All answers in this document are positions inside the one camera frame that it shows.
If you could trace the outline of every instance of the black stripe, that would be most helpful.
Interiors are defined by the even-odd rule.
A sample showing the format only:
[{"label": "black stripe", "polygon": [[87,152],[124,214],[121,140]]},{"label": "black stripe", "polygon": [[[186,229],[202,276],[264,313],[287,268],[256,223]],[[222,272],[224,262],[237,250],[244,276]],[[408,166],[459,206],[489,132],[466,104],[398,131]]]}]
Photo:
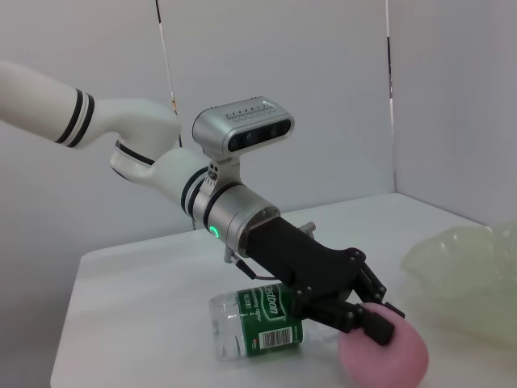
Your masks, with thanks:
[{"label": "black stripe", "polygon": [[222,196],[230,188],[234,188],[235,186],[241,186],[241,185],[242,185],[241,182],[228,183],[226,186],[223,186],[222,188],[220,188],[219,191],[216,192],[212,198],[210,198],[210,200],[207,203],[206,208],[204,208],[204,215],[203,215],[203,225],[206,230],[208,230],[208,216],[210,216],[212,207],[216,203],[216,201],[219,199],[219,197]]},{"label": "black stripe", "polygon": [[78,122],[79,114],[81,113],[81,108],[82,108],[82,92],[79,89],[76,89],[76,91],[78,92],[78,97],[75,100],[74,113],[72,113],[72,117],[70,118],[70,121],[69,121],[68,125],[66,126],[65,131],[63,132],[61,137],[56,140],[57,144],[61,144],[63,141],[68,139],[68,136],[70,136],[70,134],[74,130],[75,125]]},{"label": "black stripe", "polygon": [[135,151],[130,150],[128,147],[126,147],[124,144],[122,144],[118,140],[115,143],[115,147],[118,148],[119,150],[121,150],[122,152],[124,152],[125,154],[128,154],[129,156],[131,156],[132,158],[135,158],[136,160],[138,160],[140,162],[143,162],[145,164],[149,164],[150,166],[152,166],[154,164],[154,160],[153,159],[149,159],[149,158],[146,158],[143,155],[137,154]]},{"label": "black stripe", "polygon": [[82,137],[86,133],[86,130],[88,129],[88,125],[90,125],[91,117],[94,114],[95,109],[95,101],[94,98],[91,95],[88,95],[88,109],[86,110],[86,116],[84,118],[84,121],[82,122],[81,128],[79,129],[79,132],[77,135],[75,135],[75,138],[72,140],[70,144],[67,145],[69,148],[74,148],[79,142],[82,140]]},{"label": "black stripe", "polygon": [[188,189],[191,188],[191,185],[194,183],[196,179],[198,179],[202,174],[208,171],[208,166],[205,168],[202,168],[201,170],[197,171],[191,178],[187,181],[187,184],[185,184],[185,187],[183,188],[183,192],[181,193],[181,209],[186,213],[187,210],[185,209],[185,200],[187,199]]},{"label": "black stripe", "polygon": [[160,16],[160,7],[158,5],[158,0],[156,0],[156,12],[158,13],[158,22],[162,22],[162,17]]},{"label": "black stripe", "polygon": [[188,199],[187,215],[189,217],[194,218],[194,214],[192,213],[192,211],[194,210],[194,201],[195,201],[195,198],[197,197],[198,193],[200,192],[202,184],[203,184],[203,181],[200,180],[198,182],[198,184],[195,186],[194,190],[192,190],[191,197]]},{"label": "black stripe", "polygon": [[111,168],[114,172],[117,173],[117,175],[120,175],[122,178],[126,179],[128,182],[131,182],[129,179],[127,179],[125,176],[123,176],[122,174],[120,174],[117,170],[115,170],[113,167]]}]

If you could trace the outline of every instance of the clear plastic bag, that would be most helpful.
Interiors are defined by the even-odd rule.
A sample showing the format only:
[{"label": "clear plastic bag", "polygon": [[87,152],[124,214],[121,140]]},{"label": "clear plastic bag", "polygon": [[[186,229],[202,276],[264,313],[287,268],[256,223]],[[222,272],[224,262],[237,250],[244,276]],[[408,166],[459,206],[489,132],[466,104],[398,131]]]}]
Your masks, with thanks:
[{"label": "clear plastic bag", "polygon": [[517,345],[517,221],[447,230],[414,246],[402,268],[459,327]]}]

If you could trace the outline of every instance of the barcode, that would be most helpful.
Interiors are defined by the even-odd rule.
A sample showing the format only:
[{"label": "barcode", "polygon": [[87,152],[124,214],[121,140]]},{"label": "barcode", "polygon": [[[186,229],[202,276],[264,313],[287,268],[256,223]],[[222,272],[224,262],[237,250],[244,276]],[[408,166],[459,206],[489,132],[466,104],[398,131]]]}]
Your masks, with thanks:
[{"label": "barcode", "polygon": [[292,344],[292,328],[265,331],[258,334],[261,349],[274,348],[275,346]]}]

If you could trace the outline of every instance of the white table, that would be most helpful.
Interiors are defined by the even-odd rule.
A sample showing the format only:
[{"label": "white table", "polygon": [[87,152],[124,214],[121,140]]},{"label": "white table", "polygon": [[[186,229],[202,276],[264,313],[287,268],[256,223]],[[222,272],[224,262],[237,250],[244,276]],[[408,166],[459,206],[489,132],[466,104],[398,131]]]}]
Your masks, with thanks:
[{"label": "white table", "polygon": [[[426,317],[407,301],[399,269],[417,242],[464,218],[391,194],[285,214],[317,225],[316,239],[358,247],[407,313],[431,354],[422,388],[517,386],[517,353],[483,344]],[[113,247],[84,256],[70,301],[52,388],[353,387],[335,342],[286,355],[220,363],[212,348],[208,299],[258,283],[223,262],[223,245],[204,230]]]}]

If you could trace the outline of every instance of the green led light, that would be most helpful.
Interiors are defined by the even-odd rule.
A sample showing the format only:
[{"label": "green led light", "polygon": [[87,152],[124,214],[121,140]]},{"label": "green led light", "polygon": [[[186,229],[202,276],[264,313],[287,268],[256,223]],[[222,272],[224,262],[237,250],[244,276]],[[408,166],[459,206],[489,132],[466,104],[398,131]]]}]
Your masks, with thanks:
[{"label": "green led light", "polygon": [[208,230],[210,230],[210,233],[213,234],[214,236],[216,236],[217,238],[219,238],[219,230],[217,230],[217,228],[215,226],[210,226],[208,228]]}]

